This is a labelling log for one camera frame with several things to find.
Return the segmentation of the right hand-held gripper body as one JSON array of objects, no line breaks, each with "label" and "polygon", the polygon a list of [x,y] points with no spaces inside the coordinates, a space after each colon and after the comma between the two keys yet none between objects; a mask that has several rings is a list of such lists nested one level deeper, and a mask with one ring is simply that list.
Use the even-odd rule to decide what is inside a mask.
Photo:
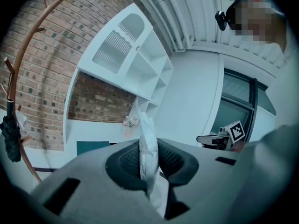
[{"label": "right hand-held gripper body", "polygon": [[239,120],[221,127],[218,134],[227,140],[225,144],[225,151],[230,151],[236,142],[245,137],[243,126]]}]

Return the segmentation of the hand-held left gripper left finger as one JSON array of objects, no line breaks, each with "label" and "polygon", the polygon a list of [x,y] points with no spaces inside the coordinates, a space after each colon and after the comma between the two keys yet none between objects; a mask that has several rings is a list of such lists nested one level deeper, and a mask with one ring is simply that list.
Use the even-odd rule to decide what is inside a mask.
[{"label": "hand-held left gripper left finger", "polygon": [[[141,190],[119,187],[108,176],[105,163],[110,155],[134,141],[81,154],[54,171],[31,192],[35,207],[49,224],[162,224]],[[79,184],[59,215],[45,208],[46,202],[68,178]]]}]

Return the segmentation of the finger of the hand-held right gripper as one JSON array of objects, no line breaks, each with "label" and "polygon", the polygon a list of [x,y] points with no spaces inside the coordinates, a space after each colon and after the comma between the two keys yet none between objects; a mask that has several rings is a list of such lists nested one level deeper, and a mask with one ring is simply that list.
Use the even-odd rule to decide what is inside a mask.
[{"label": "finger of the hand-held right gripper", "polygon": [[196,141],[202,145],[210,145],[216,146],[219,144],[219,136],[218,135],[206,135],[206,136],[198,136]]}]

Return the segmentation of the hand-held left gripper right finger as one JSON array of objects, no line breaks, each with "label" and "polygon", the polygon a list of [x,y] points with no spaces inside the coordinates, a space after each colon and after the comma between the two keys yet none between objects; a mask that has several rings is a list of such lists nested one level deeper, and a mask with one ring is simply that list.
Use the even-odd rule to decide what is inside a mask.
[{"label": "hand-held left gripper right finger", "polygon": [[186,212],[158,224],[232,224],[233,204],[244,185],[244,153],[191,146],[159,139],[176,153],[191,156],[188,168],[195,174],[186,185],[174,187],[177,199],[189,207]]}]

